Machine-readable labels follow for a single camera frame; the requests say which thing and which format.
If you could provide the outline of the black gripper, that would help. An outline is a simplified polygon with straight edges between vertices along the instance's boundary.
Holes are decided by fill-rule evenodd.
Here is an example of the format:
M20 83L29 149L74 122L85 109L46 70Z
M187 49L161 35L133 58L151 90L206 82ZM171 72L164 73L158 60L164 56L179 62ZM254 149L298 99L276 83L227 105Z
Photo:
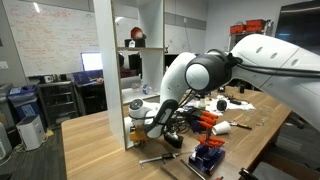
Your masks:
M142 147L147 143L147 135L141 129L131 128L129 138L136 148Z

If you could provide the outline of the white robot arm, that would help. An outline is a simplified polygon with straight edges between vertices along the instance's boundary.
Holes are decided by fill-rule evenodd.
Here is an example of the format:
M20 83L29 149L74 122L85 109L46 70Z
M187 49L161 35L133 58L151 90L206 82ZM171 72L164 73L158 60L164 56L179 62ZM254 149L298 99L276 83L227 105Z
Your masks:
M129 105L129 138L144 143L164 133L184 93L216 90L244 80L287 105L320 130L320 55L270 36L252 34L230 52L179 54L161 81L160 101L135 99Z

